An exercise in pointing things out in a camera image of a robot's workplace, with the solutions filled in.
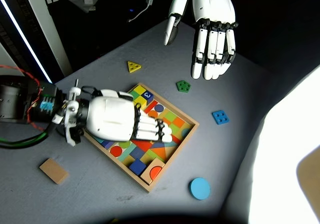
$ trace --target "table surface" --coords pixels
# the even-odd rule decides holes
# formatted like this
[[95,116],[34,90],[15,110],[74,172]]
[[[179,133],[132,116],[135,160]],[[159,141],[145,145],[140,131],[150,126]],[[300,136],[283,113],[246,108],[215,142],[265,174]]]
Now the table surface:
[[[0,223],[87,224],[152,214],[214,216],[220,211],[249,145],[247,128],[267,73],[238,55],[218,80],[193,80],[195,30],[181,23],[175,42],[165,47],[165,25],[158,24],[57,84],[67,92],[79,78],[80,86],[127,91],[142,82],[200,123],[155,188],[145,192],[84,137],[71,147],[54,133],[37,146],[0,151]],[[142,68],[130,74],[128,60]],[[189,93],[177,91],[180,80],[191,84]],[[218,110],[226,112],[229,123],[215,123],[212,112]],[[10,140],[36,133],[28,125],[0,123],[0,137]],[[61,185],[39,169],[47,158],[69,172]],[[211,195],[204,201],[189,193],[188,184],[196,177],[210,183]]]

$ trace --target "orange triangle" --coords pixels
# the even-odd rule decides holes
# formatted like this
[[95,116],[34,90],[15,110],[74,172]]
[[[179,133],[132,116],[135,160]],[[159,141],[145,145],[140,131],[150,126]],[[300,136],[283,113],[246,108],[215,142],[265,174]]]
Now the orange triangle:
[[157,154],[163,160],[166,159],[166,150],[165,148],[152,148],[151,149],[155,154]]
[[168,160],[171,155],[175,152],[177,147],[165,147],[165,155],[166,155],[166,160]]
[[140,69],[142,66],[140,64],[137,63],[133,63],[131,61],[128,61],[128,69],[130,73],[133,73],[135,71],[137,71],[138,69]]

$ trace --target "robotic hand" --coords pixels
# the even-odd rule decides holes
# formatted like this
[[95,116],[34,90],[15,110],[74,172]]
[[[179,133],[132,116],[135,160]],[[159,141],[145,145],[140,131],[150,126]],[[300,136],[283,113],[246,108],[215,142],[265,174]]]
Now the robotic hand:
[[[173,42],[178,24],[185,12],[188,0],[173,0],[164,33],[164,44]],[[231,0],[192,0],[198,31],[192,56],[192,77],[198,79],[203,65],[204,78],[217,79],[230,67],[235,58],[235,35],[237,27],[234,6]]]
[[[171,128],[163,120],[149,117],[140,109],[140,104],[134,106],[131,94],[93,88],[91,101],[81,99],[78,102],[76,97],[85,87],[80,89],[77,85],[78,81],[69,91],[68,101],[64,104],[65,136],[72,146],[80,142],[80,130],[83,127],[96,137],[106,140],[172,141]],[[56,113],[52,121],[58,124],[62,120],[63,115]]]

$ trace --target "wooden tray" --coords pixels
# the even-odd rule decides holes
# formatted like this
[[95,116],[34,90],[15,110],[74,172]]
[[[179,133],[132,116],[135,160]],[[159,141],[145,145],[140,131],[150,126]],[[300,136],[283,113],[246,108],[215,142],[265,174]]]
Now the wooden tray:
[[[176,158],[176,156],[181,151],[183,146],[188,142],[188,139],[196,131],[196,129],[199,126],[199,123],[196,120],[194,120],[193,118],[191,118],[190,116],[188,116],[187,114],[185,114],[184,112],[182,112],[181,110],[179,110],[178,108],[176,108],[174,105],[169,103],[167,100],[162,98],[156,92],[154,92],[153,90],[151,90],[147,86],[143,85],[142,83],[139,83],[138,85],[136,85],[132,90],[129,91],[129,93],[137,95],[137,93],[134,91],[134,89],[137,88],[138,86],[141,86],[148,93],[153,94],[153,100],[148,103],[148,105],[146,106],[146,108],[144,108],[144,110],[146,110],[146,112],[148,113],[149,116],[158,115],[159,118],[164,119],[165,122],[167,122],[169,125],[171,125],[171,127],[174,129],[173,135],[177,136],[177,137],[176,136],[173,137],[173,139],[176,142],[171,142],[170,144],[151,142],[152,146],[147,151],[145,151],[146,149],[144,148],[143,151],[145,151],[145,153],[139,159],[141,159],[141,161],[143,161],[147,167],[148,167],[148,164],[152,161],[152,159],[155,158],[155,153],[156,153],[156,156],[165,163],[162,170],[159,172],[157,177],[151,182],[150,185],[147,184],[146,182],[144,182],[143,179],[141,179],[139,176],[137,176],[134,172],[132,172],[129,169],[129,165],[135,159],[131,156],[131,153],[127,155],[128,152],[125,152],[125,150],[129,149],[129,148],[132,149],[132,147],[134,147],[134,146],[136,146],[136,147],[138,147],[138,149],[140,149],[141,146],[135,145],[135,143],[134,143],[135,140],[130,141],[130,147],[128,147],[126,149],[122,149],[123,155],[125,153],[127,155],[124,158],[124,157],[122,157],[122,155],[115,157],[111,153],[111,149],[115,146],[119,146],[119,142],[111,142],[111,141],[107,141],[107,140],[101,140],[99,138],[93,137],[88,132],[85,132],[84,136],[92,144],[94,144],[100,151],[102,151],[104,154],[106,154],[114,163],[116,163],[125,173],[127,173],[138,184],[140,184],[140,186],[142,186],[146,191],[150,192],[154,188],[154,186],[156,185],[157,181],[160,179],[162,174],[166,171],[166,169],[170,166],[172,161]],[[157,103],[157,105],[154,108],[150,109],[151,106],[154,106],[155,103]]]

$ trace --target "yellow triangle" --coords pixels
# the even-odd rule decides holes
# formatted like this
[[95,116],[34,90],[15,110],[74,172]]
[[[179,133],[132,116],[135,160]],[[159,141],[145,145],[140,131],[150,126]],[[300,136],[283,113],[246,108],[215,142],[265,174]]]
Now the yellow triangle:
[[138,69],[141,68],[141,65],[140,64],[137,64],[137,63],[133,63],[131,61],[128,61],[128,69],[129,69],[129,72],[130,73],[133,73],[135,71],[137,71]]

